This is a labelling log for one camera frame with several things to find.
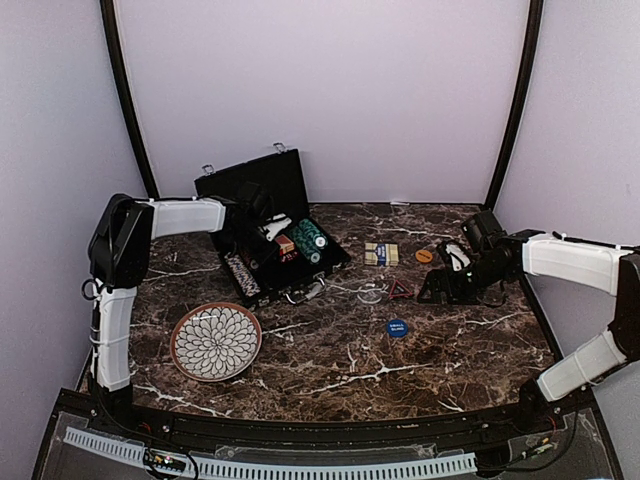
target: blue token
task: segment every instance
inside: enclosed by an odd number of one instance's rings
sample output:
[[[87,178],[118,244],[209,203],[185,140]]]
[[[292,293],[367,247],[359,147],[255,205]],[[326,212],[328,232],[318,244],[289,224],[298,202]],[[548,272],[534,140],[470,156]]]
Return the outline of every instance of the blue token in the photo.
[[[392,337],[404,337],[409,331],[409,325],[403,320],[396,318],[387,323],[387,333]]]

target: wall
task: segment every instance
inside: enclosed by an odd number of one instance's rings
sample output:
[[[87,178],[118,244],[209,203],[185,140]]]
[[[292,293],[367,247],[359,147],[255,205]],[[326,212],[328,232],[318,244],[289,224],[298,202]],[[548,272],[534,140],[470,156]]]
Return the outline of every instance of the wall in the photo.
[[[497,213],[540,228],[640,244],[640,3],[545,4],[527,106]],[[559,280],[534,288],[565,352],[601,331],[614,299]],[[640,365],[596,394],[625,478],[640,478]]]
[[[281,141],[312,201],[484,201],[528,4],[117,1],[162,194]]]
[[[0,8],[0,476],[30,478],[88,353],[87,244],[112,193],[143,190],[98,1]]]

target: orange disc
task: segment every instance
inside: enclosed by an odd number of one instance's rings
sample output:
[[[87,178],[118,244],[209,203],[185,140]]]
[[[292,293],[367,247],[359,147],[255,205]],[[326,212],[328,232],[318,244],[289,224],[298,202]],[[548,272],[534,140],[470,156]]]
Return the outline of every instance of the orange disc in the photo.
[[[420,263],[431,263],[431,260],[433,260],[433,254],[428,250],[418,250],[416,252],[416,259]]]

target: poker chip case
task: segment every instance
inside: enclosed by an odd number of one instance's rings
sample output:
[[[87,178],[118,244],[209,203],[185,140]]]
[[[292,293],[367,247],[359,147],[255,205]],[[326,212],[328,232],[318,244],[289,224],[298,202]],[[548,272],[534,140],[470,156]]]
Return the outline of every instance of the poker chip case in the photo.
[[[241,303],[247,308],[265,306],[283,297],[291,303],[303,301],[308,297],[309,290],[317,292],[318,283],[344,268],[351,257],[310,216],[298,150],[281,151],[205,174],[196,179],[195,186],[201,197],[233,199],[246,182],[266,189],[274,214],[285,213],[291,218],[291,224],[282,233],[292,238],[295,227],[306,219],[317,227],[327,242],[321,250],[318,263],[310,262],[302,254],[283,263],[276,251],[275,254],[259,258],[258,265],[243,247],[247,243],[247,235],[237,231],[230,234],[229,229],[223,229],[223,232],[211,235],[222,268],[233,283]]]

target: white plate with leaf pattern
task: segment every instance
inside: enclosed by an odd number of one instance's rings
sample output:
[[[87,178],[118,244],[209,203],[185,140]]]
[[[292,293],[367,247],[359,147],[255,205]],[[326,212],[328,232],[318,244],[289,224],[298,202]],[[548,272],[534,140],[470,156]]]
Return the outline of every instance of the white plate with leaf pattern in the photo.
[[[178,369],[201,382],[231,378],[256,358],[262,330],[256,317],[233,303],[208,303],[187,313],[171,336]]]

